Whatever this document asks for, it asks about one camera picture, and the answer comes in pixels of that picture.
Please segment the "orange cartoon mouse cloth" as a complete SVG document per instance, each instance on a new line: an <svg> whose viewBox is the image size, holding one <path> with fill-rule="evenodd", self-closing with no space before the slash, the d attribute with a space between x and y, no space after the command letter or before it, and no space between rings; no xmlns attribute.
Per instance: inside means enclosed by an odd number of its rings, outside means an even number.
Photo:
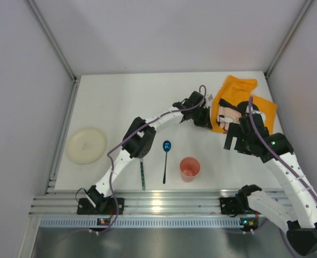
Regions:
<svg viewBox="0 0 317 258"><path fill-rule="evenodd" d="M273 133L277 105L264 98L255 96L252 91L258 86L256 79L240 79L229 75L222 88L213 99L210 109L212 131L227 133L231 123L239 124L242 116L249 110L259 110L266 115L264 125Z"/></svg>

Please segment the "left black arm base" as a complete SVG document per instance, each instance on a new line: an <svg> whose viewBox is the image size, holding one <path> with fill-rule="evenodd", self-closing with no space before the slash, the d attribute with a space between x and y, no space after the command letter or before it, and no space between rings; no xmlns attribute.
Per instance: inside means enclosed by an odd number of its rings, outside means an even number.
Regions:
<svg viewBox="0 0 317 258"><path fill-rule="evenodd" d="M115 215L117 206L112 197L102 201L99 208L95 208L88 198L80 198L78 202L77 214L79 215Z"/></svg>

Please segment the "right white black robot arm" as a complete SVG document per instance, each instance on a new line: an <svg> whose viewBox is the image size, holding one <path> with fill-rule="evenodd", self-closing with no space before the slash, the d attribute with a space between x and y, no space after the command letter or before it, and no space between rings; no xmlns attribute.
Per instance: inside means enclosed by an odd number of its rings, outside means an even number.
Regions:
<svg viewBox="0 0 317 258"><path fill-rule="evenodd" d="M260 158L292 205L288 209L252 184L238 190L233 213L258 212L286 234L299 255L317 251L317 193L301 170L286 136L269 134L261 115L250 114L241 117L238 124L230 124L224 149L230 149L233 138L238 153Z"/></svg>

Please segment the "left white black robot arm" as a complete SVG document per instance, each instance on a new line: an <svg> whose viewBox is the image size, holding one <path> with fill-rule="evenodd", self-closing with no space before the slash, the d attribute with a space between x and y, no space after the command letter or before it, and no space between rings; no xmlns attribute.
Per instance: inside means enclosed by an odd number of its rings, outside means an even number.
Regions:
<svg viewBox="0 0 317 258"><path fill-rule="evenodd" d="M195 126L211 128L211 95L193 91L188 98L175 102L162 114L143 119L136 117L129 126L121 143L107 153L110 168L106 174L86 192L91 206L103 210L112 196L115 179L134 159L144 158L151 150L155 136L160 131L185 121L193 121Z"/></svg>

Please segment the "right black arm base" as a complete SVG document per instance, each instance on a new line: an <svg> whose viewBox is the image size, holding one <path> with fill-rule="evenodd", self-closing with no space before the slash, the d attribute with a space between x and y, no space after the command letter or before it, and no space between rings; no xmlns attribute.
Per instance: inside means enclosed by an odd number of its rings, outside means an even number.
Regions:
<svg viewBox="0 0 317 258"><path fill-rule="evenodd" d="M221 197L221 214L229 217L236 217L244 214L255 214L255 211L249 208L248 204L239 197Z"/></svg>

